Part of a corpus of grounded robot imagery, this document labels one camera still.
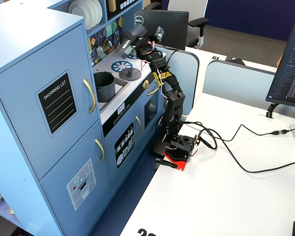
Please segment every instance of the black chalkboard label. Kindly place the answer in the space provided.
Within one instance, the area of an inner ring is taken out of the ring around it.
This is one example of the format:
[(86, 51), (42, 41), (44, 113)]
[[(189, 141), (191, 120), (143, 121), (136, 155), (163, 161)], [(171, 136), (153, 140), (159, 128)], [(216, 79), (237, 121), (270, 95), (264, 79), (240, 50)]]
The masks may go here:
[(68, 73), (44, 89), (38, 98), (52, 134), (77, 112)]

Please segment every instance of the gray partition panel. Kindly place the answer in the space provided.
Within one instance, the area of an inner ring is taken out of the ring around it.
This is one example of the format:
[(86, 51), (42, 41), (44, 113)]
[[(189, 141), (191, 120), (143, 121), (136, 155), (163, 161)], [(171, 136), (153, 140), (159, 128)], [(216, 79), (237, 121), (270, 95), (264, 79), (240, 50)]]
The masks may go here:
[[(266, 96), (275, 73), (228, 61), (212, 61), (206, 69), (203, 92), (249, 106), (267, 109)], [(279, 105), (275, 110), (295, 118), (295, 107)]]

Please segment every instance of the gold cabinet handle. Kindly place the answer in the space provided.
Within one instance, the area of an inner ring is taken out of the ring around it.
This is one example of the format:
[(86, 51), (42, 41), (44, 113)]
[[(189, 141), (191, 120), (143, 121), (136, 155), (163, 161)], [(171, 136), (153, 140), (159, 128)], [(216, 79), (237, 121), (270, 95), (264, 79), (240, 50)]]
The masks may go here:
[(138, 123), (139, 123), (139, 125), (140, 125), (140, 132), (137, 133), (136, 136), (139, 136), (139, 135), (142, 133), (143, 127), (142, 127), (141, 121), (140, 121), (140, 119), (139, 119), (138, 116), (136, 116), (136, 119), (137, 119), (137, 121), (138, 121)]
[(103, 156), (102, 156), (102, 158), (99, 159), (99, 161), (103, 161), (105, 159), (105, 150), (103, 148), (103, 145), (100, 143), (100, 141), (98, 139), (95, 139), (95, 142), (97, 143), (97, 145), (99, 145), (99, 147), (103, 153)]
[(93, 91), (92, 87), (89, 85), (89, 83), (88, 83), (88, 81), (86, 79), (83, 79), (83, 84), (88, 88), (90, 94), (92, 95), (93, 105), (89, 109), (89, 113), (91, 114), (95, 110), (95, 107), (96, 107), (95, 94), (94, 94), (94, 91)]
[(116, 0), (108, 0), (109, 11), (114, 12), (117, 10), (116, 8)]
[(154, 90), (154, 91), (152, 91), (152, 92), (148, 92), (148, 93), (147, 93), (147, 96), (150, 96), (150, 95), (152, 95), (153, 93), (156, 93), (158, 90), (159, 90), (159, 86), (157, 86), (157, 89), (156, 89), (156, 90)]

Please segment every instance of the toy kitchen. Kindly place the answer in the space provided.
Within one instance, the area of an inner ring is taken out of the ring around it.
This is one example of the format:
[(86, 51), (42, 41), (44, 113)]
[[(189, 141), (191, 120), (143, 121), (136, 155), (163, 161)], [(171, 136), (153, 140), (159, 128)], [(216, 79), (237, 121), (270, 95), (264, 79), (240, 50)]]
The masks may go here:
[[(166, 105), (159, 85), (148, 65), (115, 50), (142, 8), (0, 5), (0, 193), (35, 236), (87, 236), (154, 135)], [(169, 66), (188, 115), (199, 60), (177, 51)]]

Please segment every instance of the kitchen cabinet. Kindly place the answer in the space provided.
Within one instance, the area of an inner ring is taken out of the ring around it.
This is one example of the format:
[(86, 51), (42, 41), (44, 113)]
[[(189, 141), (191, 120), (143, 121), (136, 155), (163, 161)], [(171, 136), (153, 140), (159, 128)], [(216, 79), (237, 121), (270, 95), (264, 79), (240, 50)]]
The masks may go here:
[[(160, 108), (162, 99), (159, 99), (160, 90), (154, 95), (147, 96), (147, 93), (155, 90), (156, 86), (156, 81), (153, 81), (150, 89), (145, 90), (140, 95), (105, 137), (108, 173), (112, 192), (120, 187), (140, 157), (141, 152), (154, 133), (156, 120), (162, 114), (162, 109)], [(150, 110), (148, 111), (145, 106), (147, 104), (147, 106), (153, 107), (151, 100), (156, 105), (154, 106), (156, 107), (155, 115), (152, 114), (152, 116), (150, 116)], [(145, 121), (146, 117), (151, 117), (147, 123)]]
[(40, 183), (66, 236), (83, 235), (111, 199), (102, 145), (100, 124), (97, 124)]
[(38, 179), (98, 121), (88, 56), (79, 25), (0, 74), (0, 100)]

